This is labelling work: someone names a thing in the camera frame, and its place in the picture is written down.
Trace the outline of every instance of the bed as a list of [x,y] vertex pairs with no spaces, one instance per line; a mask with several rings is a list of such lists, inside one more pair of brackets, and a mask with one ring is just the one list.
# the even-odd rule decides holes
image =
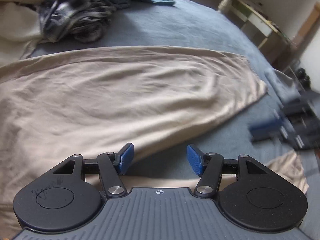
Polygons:
[[[59,43],[39,44],[31,55],[37,57],[68,50],[105,46],[171,45],[226,51],[244,55],[252,70],[268,85],[268,94],[218,128],[198,138],[158,152],[135,164],[128,175],[150,178],[193,179],[196,175],[186,159],[186,145],[196,144],[203,152],[217,152],[225,158],[248,154],[261,163],[287,153],[291,148],[279,141],[252,145],[247,126],[270,117],[280,101],[265,78],[271,68],[249,39],[222,14],[188,0],[175,0],[175,6],[155,6],[133,2],[131,8],[117,11],[105,35],[98,41],[83,44],[68,37]],[[300,153],[310,188],[307,192],[309,209],[300,226],[304,239],[320,239],[318,205],[320,174],[313,151]]]

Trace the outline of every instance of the circular cap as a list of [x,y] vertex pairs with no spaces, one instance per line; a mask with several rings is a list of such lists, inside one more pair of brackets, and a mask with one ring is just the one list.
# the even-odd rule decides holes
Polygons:
[[200,186],[199,188],[197,188],[197,191],[201,194],[209,194],[213,191],[213,189],[209,186]]
[[249,191],[247,199],[256,207],[271,209],[280,206],[284,202],[284,195],[276,189],[260,187]]
[[41,191],[37,195],[36,201],[44,208],[58,209],[69,205],[74,197],[71,190],[62,187],[54,187]]
[[244,175],[219,192],[219,206],[229,220],[259,232],[297,227],[308,208],[305,195],[278,175]]
[[117,195],[117,194],[121,194],[122,192],[124,192],[124,188],[120,187],[120,186],[113,186],[113,187],[110,187],[108,189],[108,191],[111,194]]

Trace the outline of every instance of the gray gripper base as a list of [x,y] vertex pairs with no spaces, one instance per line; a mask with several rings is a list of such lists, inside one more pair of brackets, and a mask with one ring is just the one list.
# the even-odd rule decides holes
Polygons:
[[304,240],[298,229],[261,234],[228,221],[210,199],[188,188],[133,188],[106,202],[91,222],[71,232],[43,235],[24,229],[14,240]]

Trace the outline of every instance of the pile of clothes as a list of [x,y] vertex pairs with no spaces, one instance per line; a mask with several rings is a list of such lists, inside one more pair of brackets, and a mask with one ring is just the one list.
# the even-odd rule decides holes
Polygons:
[[[80,42],[99,39],[118,9],[132,0],[0,0],[0,66],[29,56],[42,41],[72,35]],[[174,0],[135,0],[173,5]]]

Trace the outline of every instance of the crosshair marking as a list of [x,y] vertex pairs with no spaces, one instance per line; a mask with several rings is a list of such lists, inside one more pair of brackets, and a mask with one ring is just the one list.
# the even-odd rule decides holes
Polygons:
[[166,193],[166,192],[161,190],[161,189],[159,189],[159,190],[155,191],[155,193],[157,193],[158,195],[161,195],[161,194]]

